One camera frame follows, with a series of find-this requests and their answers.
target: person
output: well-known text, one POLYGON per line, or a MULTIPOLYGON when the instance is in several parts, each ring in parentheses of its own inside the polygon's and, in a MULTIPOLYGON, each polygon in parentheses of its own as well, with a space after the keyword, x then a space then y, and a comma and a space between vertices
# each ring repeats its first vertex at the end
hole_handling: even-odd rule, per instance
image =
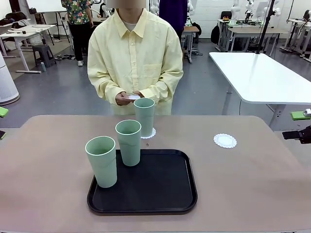
POLYGON ((129 94, 155 101, 155 114, 170 115, 183 76, 182 51, 174 29, 142 8, 140 0, 122 2, 94 31, 88 48, 88 77, 116 115, 135 114, 129 94))
POLYGON ((161 0, 159 16, 167 21, 176 31, 179 40, 187 21, 188 0, 161 0))
POLYGON ((89 0, 61 0, 67 9, 69 29, 73 39, 74 55, 78 66, 83 66, 82 49, 88 47, 94 24, 89 0))

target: plastic tumbler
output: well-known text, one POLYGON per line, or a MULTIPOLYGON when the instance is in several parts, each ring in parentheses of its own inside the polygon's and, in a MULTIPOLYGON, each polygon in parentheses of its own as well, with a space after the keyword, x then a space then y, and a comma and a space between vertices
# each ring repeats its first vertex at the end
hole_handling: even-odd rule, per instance
POLYGON ((141 124, 135 120, 124 120, 116 125, 122 161, 126 166, 140 162, 141 124))
POLYGON ((141 98, 134 102, 136 120, 141 124, 141 136, 152 135, 155 115, 155 102, 149 98, 141 98))
POLYGON ((111 137, 95 137, 86 144, 97 184, 109 188, 117 182, 116 142, 111 137))

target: tray rim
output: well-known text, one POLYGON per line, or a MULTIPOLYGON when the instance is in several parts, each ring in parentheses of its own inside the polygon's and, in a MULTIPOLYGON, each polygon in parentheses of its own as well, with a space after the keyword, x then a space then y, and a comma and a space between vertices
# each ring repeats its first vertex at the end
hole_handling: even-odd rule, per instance
POLYGON ((89 206, 89 208, 97 213, 97 214, 143 214, 143 213, 155 213, 155 214, 159 214, 159 213, 164 213, 164 214, 168 214, 168 213, 186 213, 190 210, 192 210, 197 201, 198 201, 198 193, 197 193, 197 189, 196 189, 196 185, 195 185, 195 180, 194 180, 194 175, 193 175, 193 171, 192 171, 192 166, 191 166, 191 161, 190 158, 181 150, 177 150, 177 149, 141 149, 140 151, 154 151, 154 150, 164 150, 164 151, 171 151, 174 154, 180 153, 186 160, 186 164, 187 164, 187 171, 188 171, 188 178, 190 180, 190 189, 191 189, 191 193, 192 193, 192 202, 189 206, 187 206, 186 208, 183 208, 182 210, 180 210, 179 208, 177 209, 171 209, 170 211, 163 211, 163 210, 138 210, 138 211, 101 211, 97 208, 94 207, 94 205, 91 204, 91 200, 93 199, 93 194, 91 191, 93 191, 93 189, 95 189, 97 187, 97 181, 95 176, 93 176, 90 188, 88 190, 87 193, 87 205, 89 206))

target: cup rim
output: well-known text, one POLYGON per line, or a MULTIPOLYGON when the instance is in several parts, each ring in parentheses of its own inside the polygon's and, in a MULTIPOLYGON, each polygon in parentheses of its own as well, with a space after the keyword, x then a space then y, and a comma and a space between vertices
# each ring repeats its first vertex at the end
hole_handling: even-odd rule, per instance
POLYGON ((108 137, 108 136, 99 136, 99 137, 92 138, 91 140, 89 140, 89 141, 86 143, 86 146, 85 146, 86 153, 88 153, 89 155, 92 155, 92 156, 101 156, 101 155, 106 155, 106 154, 110 153, 111 151, 113 151, 113 150, 116 148, 116 141, 115 141, 112 137, 108 137), (86 150, 87 145, 88 145, 92 140, 94 140, 94 139, 96 139, 96 138, 99 138, 99 137, 106 137, 106 138, 112 139, 112 141, 113 141, 113 143, 114 143, 113 148, 112 148, 110 151, 108 151, 108 152, 106 152, 106 153, 104 153, 104 154, 92 154, 92 153, 89 153, 89 152, 86 150))
POLYGON ((126 135, 126 136, 128 136, 128 135, 134 135, 134 134, 137 134, 137 133, 141 130, 141 124, 140 124, 140 122, 137 121, 137 120, 123 120, 123 121, 120 121, 120 122, 116 125, 115 130, 116 130, 117 133, 119 133, 119 134, 121 134, 121 135, 126 135), (137 122, 137 123, 140 125, 139 130, 137 130, 135 133, 130 133, 130 134, 120 133, 120 132, 117 130, 117 126, 118 126, 119 124, 121 124, 122 122, 125 122, 125 121, 135 121, 135 122, 137 122))
POLYGON ((149 106, 149 107, 139 107, 139 106, 137 106, 137 105, 135 104, 135 102, 137 101, 137 100, 135 100, 135 101, 134 101, 135 107, 137 107, 137 108, 151 108, 151 107, 153 107, 153 106, 156 104, 155 101, 154 101, 153 99, 151 99, 151 98, 147 98, 147 99, 152 100, 152 101, 153 101, 153 105, 151 105, 151 106, 149 106))

